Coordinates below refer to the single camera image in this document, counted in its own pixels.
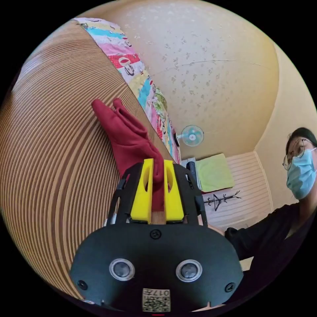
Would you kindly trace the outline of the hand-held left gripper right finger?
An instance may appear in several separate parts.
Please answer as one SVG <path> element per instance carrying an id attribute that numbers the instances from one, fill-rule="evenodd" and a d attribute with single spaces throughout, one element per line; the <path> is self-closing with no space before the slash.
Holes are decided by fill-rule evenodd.
<path id="1" fill-rule="evenodd" d="M 166 221 L 183 221 L 183 206 L 171 160 L 164 160 L 164 212 Z"/>

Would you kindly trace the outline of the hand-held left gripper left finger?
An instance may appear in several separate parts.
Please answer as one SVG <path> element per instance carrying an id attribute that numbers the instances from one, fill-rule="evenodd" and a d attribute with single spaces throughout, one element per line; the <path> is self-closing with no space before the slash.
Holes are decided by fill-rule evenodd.
<path id="1" fill-rule="evenodd" d="M 130 217 L 135 222 L 151 223 L 154 160 L 145 159 L 134 197 Z"/>

